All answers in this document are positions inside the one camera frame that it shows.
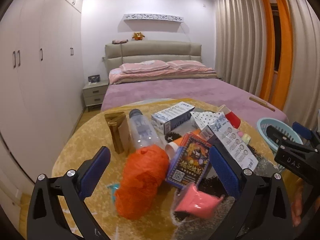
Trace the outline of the right human hand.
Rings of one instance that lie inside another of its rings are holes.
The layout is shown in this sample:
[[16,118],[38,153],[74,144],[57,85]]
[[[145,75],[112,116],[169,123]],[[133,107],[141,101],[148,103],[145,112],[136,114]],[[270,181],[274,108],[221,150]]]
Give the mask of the right human hand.
[[301,223],[302,211],[303,211],[302,194],[297,193],[291,204],[291,214],[292,214],[292,221],[293,221],[294,227],[299,226],[299,224]]

